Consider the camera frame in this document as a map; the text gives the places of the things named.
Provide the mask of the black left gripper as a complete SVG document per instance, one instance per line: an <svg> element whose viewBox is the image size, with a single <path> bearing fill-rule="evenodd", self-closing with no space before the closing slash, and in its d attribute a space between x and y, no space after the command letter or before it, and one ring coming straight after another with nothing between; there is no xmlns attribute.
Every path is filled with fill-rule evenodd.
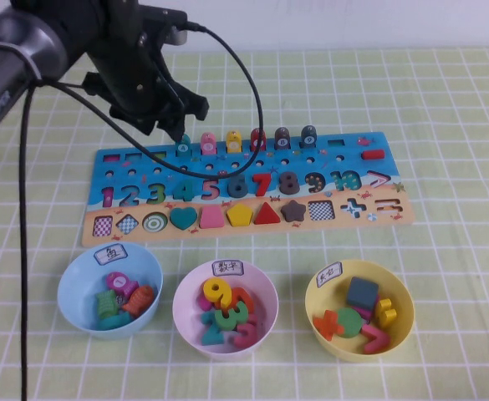
<svg viewBox="0 0 489 401"><path fill-rule="evenodd" d="M166 43L181 44L181 12L136 1L103 5L104 32L88 50L97 73L84 79L84 90L106 100L113 119L144 135L160 124L171 138L182 138L186 116L203 121L209 103L171 77L161 53Z"/></svg>

